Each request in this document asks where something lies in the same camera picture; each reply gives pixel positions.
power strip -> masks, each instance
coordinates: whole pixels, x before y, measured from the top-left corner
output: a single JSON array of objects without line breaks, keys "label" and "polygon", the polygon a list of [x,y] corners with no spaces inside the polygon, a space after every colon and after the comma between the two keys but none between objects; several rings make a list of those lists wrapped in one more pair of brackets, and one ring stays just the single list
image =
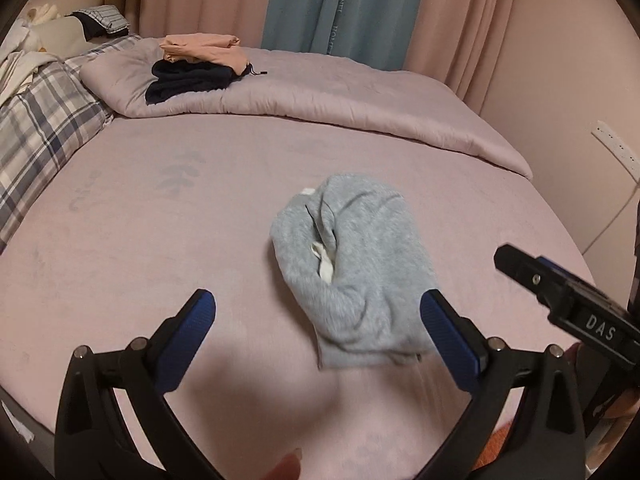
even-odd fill
[{"label": "power strip", "polygon": [[616,133],[602,121],[591,133],[612,153],[636,182],[640,181],[640,158],[620,139]]}]

navy garment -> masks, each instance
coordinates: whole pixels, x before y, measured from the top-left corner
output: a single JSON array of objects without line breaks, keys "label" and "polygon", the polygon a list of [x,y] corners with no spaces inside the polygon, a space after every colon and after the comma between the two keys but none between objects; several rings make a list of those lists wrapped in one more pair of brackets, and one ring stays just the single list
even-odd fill
[{"label": "navy garment", "polygon": [[92,40],[93,38],[101,38],[102,36],[106,36],[107,38],[121,38],[129,33],[128,28],[123,28],[113,33],[107,32],[100,23],[96,22],[91,16],[87,16],[84,12],[72,12],[70,16],[77,18],[80,20],[80,23],[82,23],[85,41]]},{"label": "navy garment", "polygon": [[185,92],[220,90],[249,74],[251,70],[252,66],[249,64],[241,75],[236,75],[231,67],[209,61],[189,63],[185,60],[171,62],[161,59],[151,68],[151,73],[158,80],[146,89],[146,103],[155,105]]},{"label": "navy garment", "polygon": [[634,280],[631,285],[631,294],[629,295],[629,302],[626,309],[636,319],[640,319],[640,202],[638,203],[638,221],[636,222],[636,271],[634,273]]}]

cable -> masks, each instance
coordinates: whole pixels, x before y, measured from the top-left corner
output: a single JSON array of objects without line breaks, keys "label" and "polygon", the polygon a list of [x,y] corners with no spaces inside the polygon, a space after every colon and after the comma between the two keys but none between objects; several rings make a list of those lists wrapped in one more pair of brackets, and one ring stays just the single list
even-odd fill
[{"label": "cable", "polygon": [[638,191],[638,189],[640,189],[640,181],[636,182],[636,185],[634,186],[631,192],[631,195],[629,196],[629,198],[626,199],[625,205],[623,205],[620,208],[620,211],[618,211],[616,215],[609,221],[609,223],[607,223],[607,225],[604,226],[604,229],[596,235],[596,237],[591,241],[589,245],[587,245],[587,248],[580,253],[582,256],[584,256],[587,253],[587,251],[591,249],[598,240],[600,240],[600,237],[607,231],[607,229],[611,227],[613,222],[615,222],[618,219],[618,217],[625,210],[626,206],[628,206],[629,203],[633,200],[634,196],[636,195],[636,191]]}]

peach garment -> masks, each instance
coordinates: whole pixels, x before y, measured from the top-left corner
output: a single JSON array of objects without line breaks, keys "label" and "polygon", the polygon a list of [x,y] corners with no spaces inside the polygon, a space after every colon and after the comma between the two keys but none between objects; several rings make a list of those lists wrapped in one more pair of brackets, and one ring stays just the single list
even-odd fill
[{"label": "peach garment", "polygon": [[160,42],[160,48],[167,61],[209,61],[229,66],[237,75],[241,75],[249,64],[240,48],[240,39],[229,34],[175,34],[164,38]]}]

gray fabric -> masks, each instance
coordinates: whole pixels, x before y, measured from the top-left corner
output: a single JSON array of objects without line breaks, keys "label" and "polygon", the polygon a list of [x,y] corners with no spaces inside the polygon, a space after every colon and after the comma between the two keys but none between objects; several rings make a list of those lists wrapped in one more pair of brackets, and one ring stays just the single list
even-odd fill
[{"label": "gray fabric", "polygon": [[[404,198],[365,176],[329,177],[271,227],[284,280],[316,329],[320,367],[407,364],[431,351],[420,297],[436,277]],[[313,242],[334,261],[319,277]]]},{"label": "gray fabric", "polygon": [[420,0],[269,0],[262,48],[400,70],[419,6]]}]

